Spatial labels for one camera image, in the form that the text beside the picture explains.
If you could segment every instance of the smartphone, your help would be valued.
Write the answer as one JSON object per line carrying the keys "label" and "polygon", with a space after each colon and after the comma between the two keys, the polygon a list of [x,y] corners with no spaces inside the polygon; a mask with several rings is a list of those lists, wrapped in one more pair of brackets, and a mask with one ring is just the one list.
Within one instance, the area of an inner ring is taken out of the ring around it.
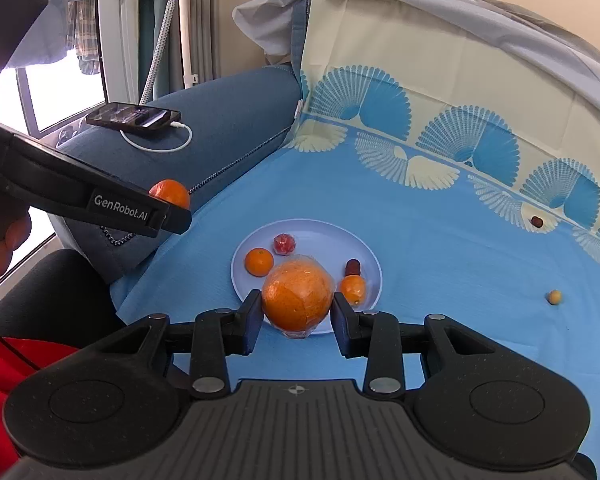
{"label": "smartphone", "polygon": [[85,118],[87,124],[139,136],[154,133],[180,119],[180,112],[128,103],[107,103]]}

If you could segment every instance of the white cable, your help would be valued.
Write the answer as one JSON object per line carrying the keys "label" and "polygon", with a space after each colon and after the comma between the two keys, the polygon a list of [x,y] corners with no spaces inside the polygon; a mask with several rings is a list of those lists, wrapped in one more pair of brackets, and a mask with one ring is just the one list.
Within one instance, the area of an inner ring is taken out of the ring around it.
{"label": "white cable", "polygon": [[191,128],[189,128],[189,126],[186,125],[185,123],[177,123],[176,121],[173,121],[173,123],[171,123],[171,126],[173,126],[174,128],[186,128],[189,131],[189,139],[187,139],[187,141],[184,144],[182,144],[181,146],[178,146],[177,148],[171,148],[170,150],[152,150],[151,148],[145,148],[144,146],[140,146],[140,144],[136,144],[131,139],[129,139],[122,130],[120,130],[120,133],[122,134],[122,138],[125,139],[126,142],[131,144],[134,148],[137,148],[138,150],[142,150],[144,152],[149,152],[149,153],[179,152],[180,150],[182,150],[183,148],[186,148],[189,145],[189,143],[191,142],[191,139],[193,138],[193,132],[191,131]]}
{"label": "white cable", "polygon": [[158,65],[162,59],[162,53],[164,52],[164,46],[167,43],[169,35],[169,27],[171,25],[171,18],[173,11],[176,8],[177,0],[169,0],[167,6],[164,9],[164,18],[162,19],[162,25],[160,26],[160,33],[158,34],[158,41],[155,43],[154,58],[151,60],[151,67],[149,73],[146,76],[146,82],[144,83],[144,90],[142,90],[142,97],[140,98],[139,104],[147,104],[154,96],[154,82],[155,76],[158,72]]}

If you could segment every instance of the plaid shirt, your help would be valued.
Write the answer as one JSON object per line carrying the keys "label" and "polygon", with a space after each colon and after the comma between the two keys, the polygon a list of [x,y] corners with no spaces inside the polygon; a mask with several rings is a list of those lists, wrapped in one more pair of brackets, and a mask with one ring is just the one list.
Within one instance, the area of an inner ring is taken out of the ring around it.
{"label": "plaid shirt", "polygon": [[68,50],[75,49],[81,72],[87,75],[99,73],[96,0],[69,2],[67,23],[66,46]]}

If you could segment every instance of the blue sofa armrest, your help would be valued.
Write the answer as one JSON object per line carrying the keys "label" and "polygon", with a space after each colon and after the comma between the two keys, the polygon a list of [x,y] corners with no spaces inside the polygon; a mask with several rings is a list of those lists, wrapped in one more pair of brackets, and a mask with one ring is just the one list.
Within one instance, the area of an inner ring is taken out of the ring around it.
{"label": "blue sofa armrest", "polygon": [[[267,66],[175,92],[150,105],[179,110],[193,131],[189,146],[175,153],[147,153],[120,133],[94,126],[60,147],[62,152],[149,189],[165,178],[196,190],[195,212],[219,191],[275,151],[294,120],[301,91],[287,65]],[[156,139],[138,139],[148,148],[173,148],[186,140],[184,129]],[[130,236],[71,219],[52,217],[65,246],[79,250],[111,283],[136,267],[170,234]]]}

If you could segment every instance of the metal screw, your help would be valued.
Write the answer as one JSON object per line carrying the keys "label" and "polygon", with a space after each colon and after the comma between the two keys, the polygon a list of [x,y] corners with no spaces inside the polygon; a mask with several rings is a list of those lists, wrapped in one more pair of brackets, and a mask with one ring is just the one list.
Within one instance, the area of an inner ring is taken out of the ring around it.
{"label": "metal screw", "polygon": [[217,377],[200,377],[193,381],[193,389],[201,394],[214,394],[224,388],[224,381]]}
{"label": "metal screw", "polygon": [[376,377],[369,382],[369,387],[376,394],[392,394],[400,389],[400,381],[392,377]]}

